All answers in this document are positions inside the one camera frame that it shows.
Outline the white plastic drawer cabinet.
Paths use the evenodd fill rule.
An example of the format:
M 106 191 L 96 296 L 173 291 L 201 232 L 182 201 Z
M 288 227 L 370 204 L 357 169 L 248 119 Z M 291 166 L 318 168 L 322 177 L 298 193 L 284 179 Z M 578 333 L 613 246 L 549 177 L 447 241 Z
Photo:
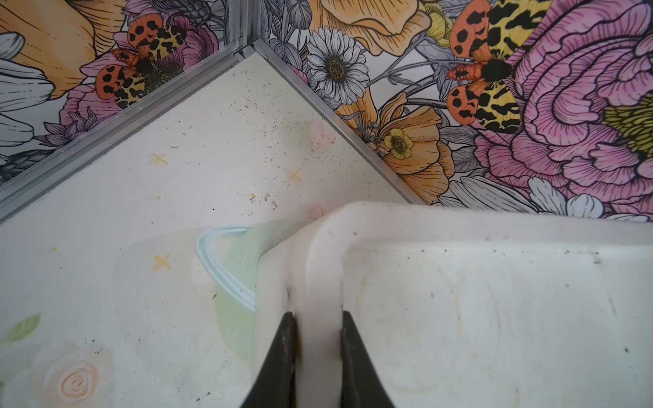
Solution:
M 283 314 L 298 403 L 335 407 L 349 312 L 398 407 L 649 407 L 652 226 L 357 202 L 258 263 L 253 372 Z

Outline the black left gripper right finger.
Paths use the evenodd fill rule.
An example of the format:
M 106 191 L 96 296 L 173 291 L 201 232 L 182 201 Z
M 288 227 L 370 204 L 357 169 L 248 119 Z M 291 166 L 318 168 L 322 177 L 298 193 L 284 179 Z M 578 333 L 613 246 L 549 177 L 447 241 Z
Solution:
M 343 312 L 341 338 L 341 406 L 348 408 L 393 408 L 367 353 L 352 314 Z

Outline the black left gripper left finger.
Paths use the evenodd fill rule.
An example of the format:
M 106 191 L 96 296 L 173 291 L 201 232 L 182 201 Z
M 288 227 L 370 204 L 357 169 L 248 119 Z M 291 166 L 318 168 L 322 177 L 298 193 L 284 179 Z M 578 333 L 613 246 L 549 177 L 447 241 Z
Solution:
M 282 316 L 269 351 L 241 408 L 296 406 L 297 323 L 292 312 Z

